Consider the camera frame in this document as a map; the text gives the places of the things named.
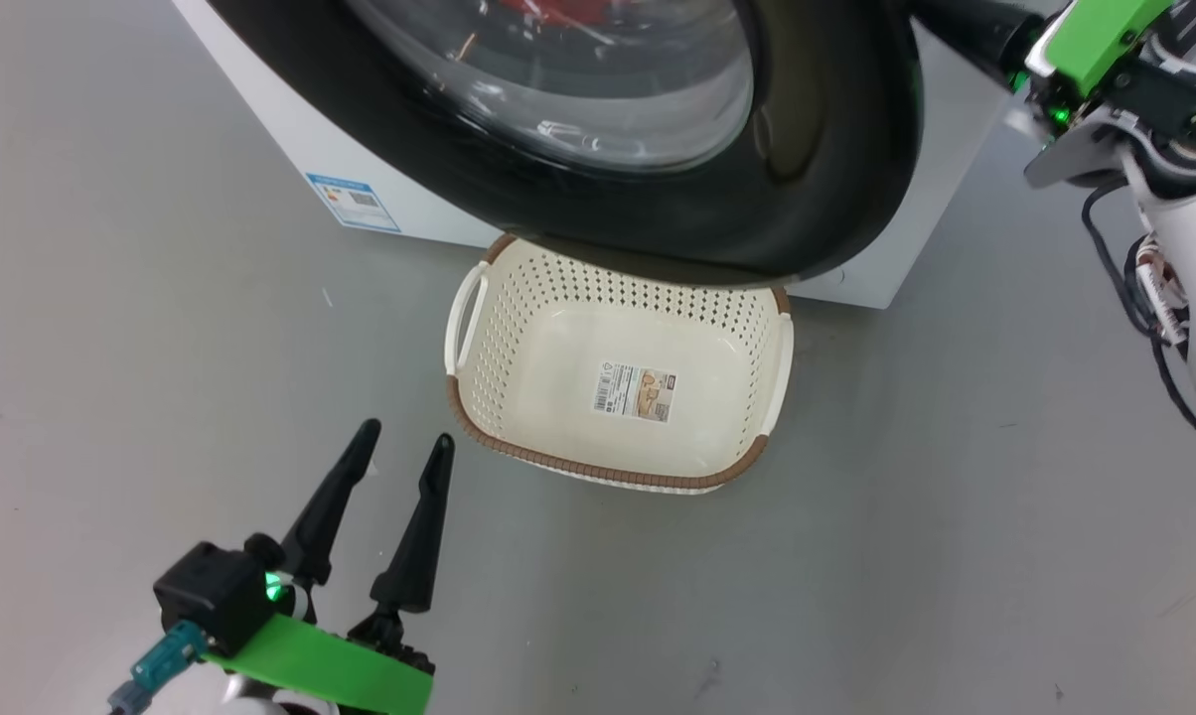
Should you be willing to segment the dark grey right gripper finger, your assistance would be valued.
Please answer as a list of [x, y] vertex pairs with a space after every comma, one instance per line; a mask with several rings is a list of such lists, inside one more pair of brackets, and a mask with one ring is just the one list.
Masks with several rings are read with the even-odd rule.
[[1049, 24], [1002, 1], [915, 1], [913, 18], [1001, 87], [1029, 81], [1025, 60]]

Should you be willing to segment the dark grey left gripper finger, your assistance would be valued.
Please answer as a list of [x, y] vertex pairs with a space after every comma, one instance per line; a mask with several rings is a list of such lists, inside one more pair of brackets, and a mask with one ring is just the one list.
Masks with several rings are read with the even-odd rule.
[[426, 615], [431, 610], [454, 457], [454, 439], [444, 433], [435, 440], [422, 470], [417, 505], [388, 570], [374, 579], [371, 598], [382, 612]]
[[324, 587], [332, 570], [330, 556], [353, 489], [370, 470], [380, 435], [379, 420], [368, 418], [344, 448], [325, 479], [312, 494], [288, 533], [281, 540], [283, 566], [280, 570], [299, 587]]

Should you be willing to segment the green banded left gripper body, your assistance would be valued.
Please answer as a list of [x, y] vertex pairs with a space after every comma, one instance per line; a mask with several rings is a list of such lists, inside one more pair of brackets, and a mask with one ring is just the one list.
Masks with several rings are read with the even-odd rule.
[[422, 714], [434, 688], [429, 656], [403, 642], [398, 610], [376, 607], [344, 637], [304, 621], [315, 607], [307, 589], [267, 583], [271, 610], [232, 656], [205, 652], [203, 661], [262, 686], [288, 689], [359, 714]]

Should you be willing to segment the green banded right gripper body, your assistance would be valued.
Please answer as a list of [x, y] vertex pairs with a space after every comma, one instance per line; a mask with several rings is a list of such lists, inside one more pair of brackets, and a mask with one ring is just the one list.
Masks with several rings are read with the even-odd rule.
[[1025, 66], [1046, 136], [1030, 187], [1098, 187], [1134, 169], [1157, 196], [1196, 196], [1196, 1], [1074, 1]]

